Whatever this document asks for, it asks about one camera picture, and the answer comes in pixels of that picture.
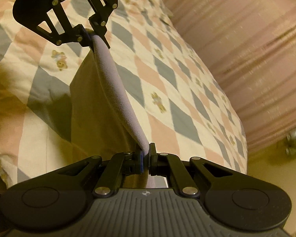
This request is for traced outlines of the diamond patterned teddy quilt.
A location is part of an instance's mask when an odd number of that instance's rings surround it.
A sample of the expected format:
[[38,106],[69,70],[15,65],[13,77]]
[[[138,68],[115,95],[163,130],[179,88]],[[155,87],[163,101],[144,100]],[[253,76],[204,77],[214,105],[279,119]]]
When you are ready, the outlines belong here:
[[[59,47],[18,24],[0,0],[0,179],[5,187],[91,155],[100,91],[89,52]],[[158,152],[247,172],[242,123],[162,0],[119,0],[106,38],[147,139]]]

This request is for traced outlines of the pink striped curtain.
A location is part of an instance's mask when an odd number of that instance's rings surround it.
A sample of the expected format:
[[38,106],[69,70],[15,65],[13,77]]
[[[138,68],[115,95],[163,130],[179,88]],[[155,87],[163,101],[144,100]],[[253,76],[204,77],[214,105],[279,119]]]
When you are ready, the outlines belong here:
[[243,124],[248,150],[296,127],[296,0],[163,0]]

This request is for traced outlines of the purple cloth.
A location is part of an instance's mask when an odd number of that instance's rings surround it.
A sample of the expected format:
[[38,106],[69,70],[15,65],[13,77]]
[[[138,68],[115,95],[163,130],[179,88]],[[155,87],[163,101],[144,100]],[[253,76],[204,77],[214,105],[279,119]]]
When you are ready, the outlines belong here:
[[143,151],[149,142],[127,97],[111,53],[92,34],[93,49],[84,58],[71,84],[71,143],[74,159],[91,156],[110,160],[116,153]]

